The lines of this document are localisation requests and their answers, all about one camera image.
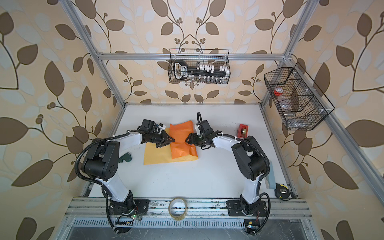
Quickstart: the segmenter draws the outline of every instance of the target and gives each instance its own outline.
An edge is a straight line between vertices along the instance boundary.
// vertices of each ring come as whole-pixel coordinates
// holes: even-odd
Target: black wire basket
[[[169,55],[170,83],[228,84],[231,76],[229,50],[171,48]]]
[[[305,83],[304,73],[304,68],[296,64],[264,74],[265,85],[287,130],[313,130],[335,109],[309,74],[313,86]],[[323,104],[325,101],[320,101],[315,91],[329,104]]]

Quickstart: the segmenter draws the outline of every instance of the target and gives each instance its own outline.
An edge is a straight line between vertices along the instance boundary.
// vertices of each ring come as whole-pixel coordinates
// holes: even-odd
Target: red tape dispenser
[[[237,130],[237,137],[247,137],[248,134],[248,125],[240,124],[239,129]]]

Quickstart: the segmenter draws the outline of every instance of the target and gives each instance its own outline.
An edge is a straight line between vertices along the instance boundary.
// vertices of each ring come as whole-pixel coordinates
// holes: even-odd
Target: yellow padded envelope
[[[172,159],[170,145],[164,147],[156,147],[155,143],[147,142],[145,146],[144,165],[167,162],[194,161],[197,159],[198,157],[192,155]]]

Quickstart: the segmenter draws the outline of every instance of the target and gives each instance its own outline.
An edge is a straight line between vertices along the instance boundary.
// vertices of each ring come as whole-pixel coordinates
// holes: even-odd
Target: clear tape roll
[[[175,203],[177,202],[182,202],[184,203],[185,205],[185,209],[184,209],[184,212],[183,214],[179,215],[179,216],[175,216],[172,214],[171,212],[171,209],[173,207],[173,205],[175,205]],[[187,215],[187,203],[184,199],[182,199],[181,197],[176,197],[174,199],[172,199],[172,201],[169,203],[169,206],[168,206],[168,212],[169,212],[169,215],[175,220],[175,221],[180,221],[180,220],[183,220],[185,218],[185,216]]]

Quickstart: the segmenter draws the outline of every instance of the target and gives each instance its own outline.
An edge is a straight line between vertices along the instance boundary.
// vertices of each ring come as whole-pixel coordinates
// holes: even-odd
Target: wall
[[[219,48],[263,54],[284,52],[305,2],[121,0],[94,4],[77,0],[73,4],[100,52]],[[147,104],[257,103],[266,91],[261,76],[277,66],[275,61],[232,61],[230,84],[226,85],[169,83],[166,61],[105,63],[128,103]]]
[[[383,1],[343,0],[320,5],[293,57],[306,65],[307,72],[335,105],[336,116],[381,175],[384,174],[383,18]]]
[[[0,33],[2,239],[49,239],[85,185],[76,154],[120,107],[57,1],[0,1]]]
[[[321,0],[294,51],[381,174],[383,10],[382,1]],[[323,239],[382,239],[384,208],[326,123],[313,131],[286,131],[272,102],[266,112]]]

